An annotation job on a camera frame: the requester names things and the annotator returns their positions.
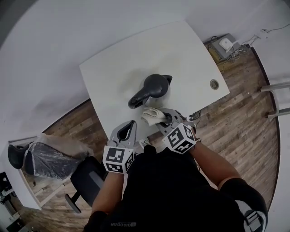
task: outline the white table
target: white table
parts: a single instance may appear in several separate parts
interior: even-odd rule
[[[131,36],[80,65],[88,93],[104,131],[129,120],[137,122],[139,140],[157,132],[140,120],[144,107],[127,105],[141,81],[157,73],[171,75],[171,95],[164,108],[188,116],[229,94],[228,87],[202,41],[185,22],[174,22]],[[215,79],[219,88],[213,90]]]

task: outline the white cloth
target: white cloth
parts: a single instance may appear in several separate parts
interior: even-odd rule
[[[141,115],[141,120],[146,122],[149,126],[167,121],[165,114],[155,108],[146,108]]]

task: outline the black office chair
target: black office chair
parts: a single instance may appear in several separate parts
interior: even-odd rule
[[[81,162],[71,176],[71,182],[77,192],[72,198],[65,194],[65,199],[76,213],[81,210],[76,206],[76,201],[81,196],[89,206],[92,204],[103,186],[107,171],[93,156],[87,157]]]
[[[24,165],[24,170],[29,175],[61,180],[69,177],[87,156],[88,152],[82,152],[76,158],[70,157],[42,142],[34,142],[31,147],[8,147],[8,159],[14,168],[21,169]]]

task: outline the black kettle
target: black kettle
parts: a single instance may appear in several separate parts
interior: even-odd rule
[[[135,109],[143,104],[147,107],[161,108],[169,99],[172,76],[152,74],[144,80],[141,89],[128,101]]]

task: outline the wrist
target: wrist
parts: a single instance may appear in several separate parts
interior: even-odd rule
[[[196,154],[196,151],[198,147],[201,145],[201,139],[195,138],[196,144],[189,150],[190,154],[194,156]]]

